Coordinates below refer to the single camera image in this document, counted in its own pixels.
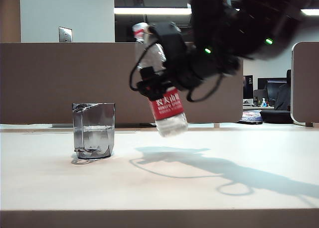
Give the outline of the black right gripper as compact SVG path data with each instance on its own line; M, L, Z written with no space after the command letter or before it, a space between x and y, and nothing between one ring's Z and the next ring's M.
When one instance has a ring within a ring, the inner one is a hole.
M155 70L153 66L137 67L141 81L137 91L149 100L163 98L168 88L179 90L198 87L203 81L219 73L217 60L212 53L189 51L166 62L166 69Z

